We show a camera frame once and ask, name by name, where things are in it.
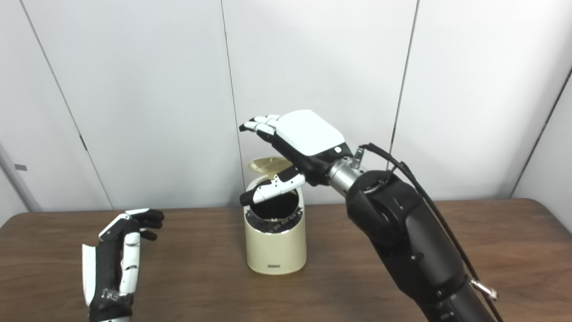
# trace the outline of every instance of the white wall panel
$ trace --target white wall panel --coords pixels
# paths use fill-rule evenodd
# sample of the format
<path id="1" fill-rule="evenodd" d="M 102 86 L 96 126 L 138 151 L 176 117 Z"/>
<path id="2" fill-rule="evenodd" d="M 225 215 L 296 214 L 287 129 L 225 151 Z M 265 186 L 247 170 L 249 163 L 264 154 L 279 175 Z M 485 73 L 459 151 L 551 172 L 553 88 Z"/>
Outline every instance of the white wall panel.
<path id="1" fill-rule="evenodd" d="M 421 1 L 394 155 L 435 199 L 508 197 L 572 65 L 570 1 Z"/>
<path id="2" fill-rule="evenodd" d="M 116 208 L 237 205 L 218 1 L 25 1 Z"/>
<path id="3" fill-rule="evenodd" d="M 572 231 L 572 83 L 562 93 L 530 161 L 514 191 L 515 198 L 542 203 Z"/>
<path id="4" fill-rule="evenodd" d="M 0 227 L 12 216 L 25 212 L 26 206 L 0 168 Z"/>
<path id="5" fill-rule="evenodd" d="M 409 1 L 223 1 L 236 114 L 312 109 L 351 149 L 388 148 L 415 14 Z M 252 133 L 240 136 L 249 161 L 277 155 Z M 373 156 L 364 166 L 385 167 Z M 341 202 L 331 188 L 304 189 L 308 203 Z"/>
<path id="6" fill-rule="evenodd" d="M 33 211 L 110 209 L 18 1 L 0 2 L 0 30 L 1 163 Z"/>

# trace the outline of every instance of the brown tabletop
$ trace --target brown tabletop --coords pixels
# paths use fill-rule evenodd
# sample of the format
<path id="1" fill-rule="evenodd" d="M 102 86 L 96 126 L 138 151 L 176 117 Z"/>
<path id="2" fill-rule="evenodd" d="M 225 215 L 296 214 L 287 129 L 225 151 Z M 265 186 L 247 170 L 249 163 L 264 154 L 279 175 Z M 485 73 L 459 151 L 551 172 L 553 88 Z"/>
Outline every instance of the brown tabletop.
<path id="1" fill-rule="evenodd" d="M 506 322 L 572 321 L 572 237 L 527 199 L 438 202 Z M 20 214 L 0 229 L 0 321 L 87 321 L 81 244 L 120 211 Z M 342 205 L 307 207 L 308 261 L 245 262 L 240 208 L 166 210 L 143 241 L 134 321 L 425 321 Z"/>

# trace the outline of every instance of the black cable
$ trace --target black cable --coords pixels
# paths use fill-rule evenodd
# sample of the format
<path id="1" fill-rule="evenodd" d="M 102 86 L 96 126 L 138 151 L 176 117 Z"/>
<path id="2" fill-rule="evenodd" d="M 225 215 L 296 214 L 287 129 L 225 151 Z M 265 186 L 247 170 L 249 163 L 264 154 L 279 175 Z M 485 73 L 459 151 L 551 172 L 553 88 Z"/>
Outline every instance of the black cable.
<path id="1" fill-rule="evenodd" d="M 443 229 L 445 230 L 445 233 L 447 233 L 447 235 L 449 236 L 449 239 L 451 240 L 451 242 L 453 243 L 453 245 L 455 246 L 455 248 L 457 249 L 457 252 L 459 252 L 461 258 L 463 259 L 463 262 L 465 263 L 465 265 L 467 266 L 467 269 L 469 271 L 469 273 L 471 274 L 471 276 L 479 281 L 479 277 L 476 273 L 475 268 L 473 267 L 473 265 L 471 264 L 471 261 L 468 259 L 467 254 L 464 252 L 463 248 L 461 247 L 461 244 L 459 243 L 459 241 L 457 240 L 457 238 L 455 237 L 455 234 L 453 233 L 453 231 L 451 230 L 451 228 L 449 227 L 449 225 L 447 224 L 447 222 L 445 221 L 445 218 L 443 217 L 443 214 L 441 214 L 441 212 L 439 211 L 439 209 L 437 208 L 437 206 L 435 205 L 435 203 L 433 202 L 433 200 L 431 200 L 431 198 L 429 197 L 429 195 L 427 194 L 427 192 L 425 192 L 425 189 L 423 189 L 423 187 L 421 186 L 421 184 L 419 184 L 419 182 L 417 181 L 417 179 L 415 179 L 415 176 L 413 175 L 413 173 L 411 172 L 411 170 L 409 170 L 409 167 L 404 163 L 404 162 L 398 162 L 391 154 L 389 154 L 387 151 L 385 151 L 384 149 L 376 146 L 373 143 L 370 144 L 363 144 L 359 146 L 360 148 L 366 149 L 368 151 L 371 151 L 379 156 L 381 156 L 383 159 L 389 161 L 391 164 L 393 164 L 396 168 L 399 169 L 399 171 L 401 171 L 405 177 L 407 177 L 407 179 L 409 181 L 411 181 L 411 183 L 413 184 L 413 186 L 415 187 L 415 190 L 417 190 L 417 192 L 421 195 L 421 197 L 423 197 L 423 199 L 425 199 L 425 202 L 427 202 L 427 204 L 429 205 L 429 208 L 431 209 L 431 211 L 433 212 L 433 214 L 437 217 L 437 219 L 439 220 L 441 226 L 443 227 Z M 503 322 L 503 319 L 500 315 L 500 313 L 497 311 L 494 303 L 488 299 L 487 297 L 484 297 L 484 300 L 487 302 L 488 307 L 491 309 L 491 312 L 493 313 L 493 315 L 495 316 L 496 320 L 498 322 Z"/>

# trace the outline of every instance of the black fingertip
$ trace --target black fingertip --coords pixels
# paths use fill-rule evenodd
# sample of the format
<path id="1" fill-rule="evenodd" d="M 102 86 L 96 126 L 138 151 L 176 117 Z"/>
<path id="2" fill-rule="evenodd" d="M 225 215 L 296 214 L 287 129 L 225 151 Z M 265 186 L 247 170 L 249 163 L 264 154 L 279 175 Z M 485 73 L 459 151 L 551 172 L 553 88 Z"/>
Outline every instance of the black fingertip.
<path id="1" fill-rule="evenodd" d="M 144 213 L 131 215 L 131 218 L 137 219 L 138 221 L 162 221 L 165 219 L 165 214 L 161 210 L 149 209 Z"/>
<path id="2" fill-rule="evenodd" d="M 149 231 L 149 230 L 143 230 L 142 232 L 140 232 L 141 234 L 141 238 L 150 240 L 150 241 L 156 241 L 157 240 L 157 234 Z"/>
<path id="3" fill-rule="evenodd" d="M 247 192 L 241 194 L 240 195 L 240 204 L 242 206 L 249 206 L 249 205 L 253 204 L 255 192 L 256 192 L 256 189 L 252 189 L 250 191 L 247 191 Z"/>
<path id="4" fill-rule="evenodd" d="M 144 221 L 141 223 L 141 228 L 161 229 L 162 227 L 163 227 L 163 222 L 161 221 Z"/>

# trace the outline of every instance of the robotic arm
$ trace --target robotic arm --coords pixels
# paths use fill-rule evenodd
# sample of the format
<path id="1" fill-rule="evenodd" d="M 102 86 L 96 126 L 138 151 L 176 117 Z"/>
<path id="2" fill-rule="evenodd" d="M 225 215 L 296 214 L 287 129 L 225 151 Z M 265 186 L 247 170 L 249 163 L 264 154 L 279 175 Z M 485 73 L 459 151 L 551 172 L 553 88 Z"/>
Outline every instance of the robotic arm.
<path id="1" fill-rule="evenodd" d="M 99 245 L 82 246 L 84 296 L 90 322 L 131 321 L 141 237 L 156 240 L 157 235 L 145 228 L 161 228 L 164 218 L 158 210 L 128 210 L 100 232 Z"/>
<path id="2" fill-rule="evenodd" d="M 241 195 L 243 206 L 304 182 L 332 186 L 345 197 L 348 217 L 370 239 L 399 289 L 429 322 L 494 322 L 474 290 L 485 295 L 496 321 L 502 322 L 492 304 L 496 292 L 478 281 L 439 210 L 403 162 L 371 143 L 352 154 L 342 134 L 308 110 L 255 117 L 239 129 L 255 132 L 293 164 Z M 361 166 L 365 150 L 394 168 L 367 171 Z M 413 186 L 394 174 L 396 168 Z"/>

